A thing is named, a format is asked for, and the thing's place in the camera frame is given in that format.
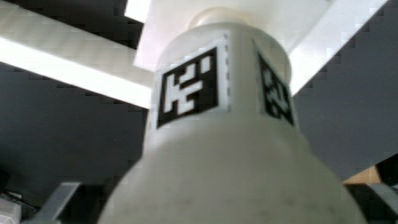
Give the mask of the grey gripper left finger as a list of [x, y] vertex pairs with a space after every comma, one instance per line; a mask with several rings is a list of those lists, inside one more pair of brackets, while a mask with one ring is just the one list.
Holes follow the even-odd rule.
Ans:
[[62, 214], [80, 185], [80, 182], [60, 183], [34, 217], [23, 222], [23, 224], [62, 224], [58, 216]]

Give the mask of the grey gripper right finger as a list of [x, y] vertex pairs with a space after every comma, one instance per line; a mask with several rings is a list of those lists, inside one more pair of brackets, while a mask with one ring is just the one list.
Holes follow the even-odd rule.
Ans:
[[369, 224], [398, 224], [398, 190], [385, 184], [369, 184], [373, 199], [366, 212]]

